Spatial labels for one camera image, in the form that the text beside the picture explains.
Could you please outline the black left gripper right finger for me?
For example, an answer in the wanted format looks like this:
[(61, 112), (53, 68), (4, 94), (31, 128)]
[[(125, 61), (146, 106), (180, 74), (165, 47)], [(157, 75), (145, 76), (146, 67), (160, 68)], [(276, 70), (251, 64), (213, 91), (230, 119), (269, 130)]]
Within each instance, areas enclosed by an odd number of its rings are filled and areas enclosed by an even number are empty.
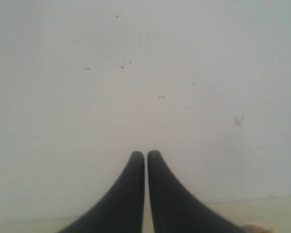
[(172, 173), (158, 150), (147, 155), (147, 173), (154, 232), (244, 232), (196, 199)]

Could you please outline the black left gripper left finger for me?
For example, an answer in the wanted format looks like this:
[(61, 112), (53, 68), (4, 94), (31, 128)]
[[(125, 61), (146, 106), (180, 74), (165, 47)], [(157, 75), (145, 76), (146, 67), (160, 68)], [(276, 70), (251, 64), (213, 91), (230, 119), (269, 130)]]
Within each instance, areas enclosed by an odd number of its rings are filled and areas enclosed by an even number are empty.
[(134, 151), (108, 192), (62, 233), (141, 233), (145, 199), (145, 158)]

